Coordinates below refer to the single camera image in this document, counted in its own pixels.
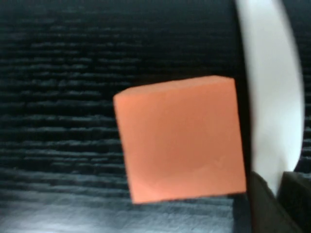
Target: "dark wood grain table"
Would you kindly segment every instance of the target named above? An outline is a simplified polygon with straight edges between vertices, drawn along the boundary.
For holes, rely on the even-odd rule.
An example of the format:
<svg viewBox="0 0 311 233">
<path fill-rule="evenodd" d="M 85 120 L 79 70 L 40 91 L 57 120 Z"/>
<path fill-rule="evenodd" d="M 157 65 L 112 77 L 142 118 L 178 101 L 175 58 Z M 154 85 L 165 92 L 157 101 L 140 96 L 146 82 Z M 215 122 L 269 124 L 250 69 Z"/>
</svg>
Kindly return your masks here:
<svg viewBox="0 0 311 233">
<path fill-rule="evenodd" d="M 309 173 L 311 1 L 284 3 L 306 91 L 297 171 Z M 248 171 L 247 83 L 231 0 L 1 1 L 0 232 L 250 232 L 246 195 L 136 206 L 129 197 L 113 95 L 211 74 L 236 79 Z"/>
</svg>

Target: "black wooden surface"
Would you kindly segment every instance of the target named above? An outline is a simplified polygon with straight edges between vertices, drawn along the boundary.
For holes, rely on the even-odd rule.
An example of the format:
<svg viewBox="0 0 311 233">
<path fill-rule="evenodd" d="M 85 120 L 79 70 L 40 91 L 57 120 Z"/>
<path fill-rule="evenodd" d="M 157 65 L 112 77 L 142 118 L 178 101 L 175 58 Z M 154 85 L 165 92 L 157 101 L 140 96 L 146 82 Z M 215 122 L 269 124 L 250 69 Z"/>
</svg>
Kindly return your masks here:
<svg viewBox="0 0 311 233">
<path fill-rule="evenodd" d="M 304 72 L 306 130 L 297 170 L 307 173 L 311 1 L 285 5 Z M 211 74 L 236 79 L 249 154 L 232 1 L 1 1 L 0 232 L 248 232 L 242 196 L 140 206 L 129 199 L 113 95 Z"/>
</svg>

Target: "white object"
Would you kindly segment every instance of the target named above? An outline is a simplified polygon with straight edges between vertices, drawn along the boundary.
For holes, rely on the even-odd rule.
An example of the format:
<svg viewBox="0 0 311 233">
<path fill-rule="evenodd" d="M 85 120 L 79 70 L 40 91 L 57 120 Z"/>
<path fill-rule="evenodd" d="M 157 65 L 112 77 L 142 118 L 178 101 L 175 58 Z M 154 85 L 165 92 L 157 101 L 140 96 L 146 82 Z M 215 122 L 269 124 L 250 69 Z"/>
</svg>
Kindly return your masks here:
<svg viewBox="0 0 311 233">
<path fill-rule="evenodd" d="M 293 171 L 304 128 L 302 74 L 291 27 L 279 0 L 236 0 L 249 84 L 252 170 L 274 195 Z"/>
</svg>

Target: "cube face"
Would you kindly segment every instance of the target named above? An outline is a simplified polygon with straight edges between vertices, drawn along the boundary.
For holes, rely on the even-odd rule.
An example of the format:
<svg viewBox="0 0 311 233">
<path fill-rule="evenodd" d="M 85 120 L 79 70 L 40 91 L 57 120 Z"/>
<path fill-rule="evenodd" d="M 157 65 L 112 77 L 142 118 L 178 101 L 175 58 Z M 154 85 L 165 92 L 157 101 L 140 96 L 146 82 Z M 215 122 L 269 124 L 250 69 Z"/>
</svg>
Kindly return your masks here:
<svg viewBox="0 0 311 233">
<path fill-rule="evenodd" d="M 246 190 L 233 79 L 135 88 L 114 97 L 134 203 Z"/>
</svg>

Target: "orange block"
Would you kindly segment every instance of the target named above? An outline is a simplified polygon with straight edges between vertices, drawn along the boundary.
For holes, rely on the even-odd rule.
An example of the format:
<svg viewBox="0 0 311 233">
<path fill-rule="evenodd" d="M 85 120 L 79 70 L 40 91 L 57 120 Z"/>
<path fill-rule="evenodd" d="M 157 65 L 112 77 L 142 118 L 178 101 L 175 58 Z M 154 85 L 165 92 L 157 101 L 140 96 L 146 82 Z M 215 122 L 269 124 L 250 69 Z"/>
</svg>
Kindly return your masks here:
<svg viewBox="0 0 311 233">
<path fill-rule="evenodd" d="M 134 203 L 246 191 L 233 79 L 132 87 L 114 104 Z"/>
</svg>

